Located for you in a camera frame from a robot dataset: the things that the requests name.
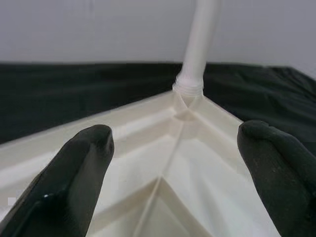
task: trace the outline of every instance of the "gray wall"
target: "gray wall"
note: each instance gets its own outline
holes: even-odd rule
[[[315,0],[223,0],[209,61],[316,77]],[[1,0],[0,61],[181,61],[193,0]]]

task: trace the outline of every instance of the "white plastic pipe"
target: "white plastic pipe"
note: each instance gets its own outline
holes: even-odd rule
[[[184,63],[173,85],[173,89],[180,94],[187,96],[203,94],[203,73],[220,5],[221,0],[196,1]]]

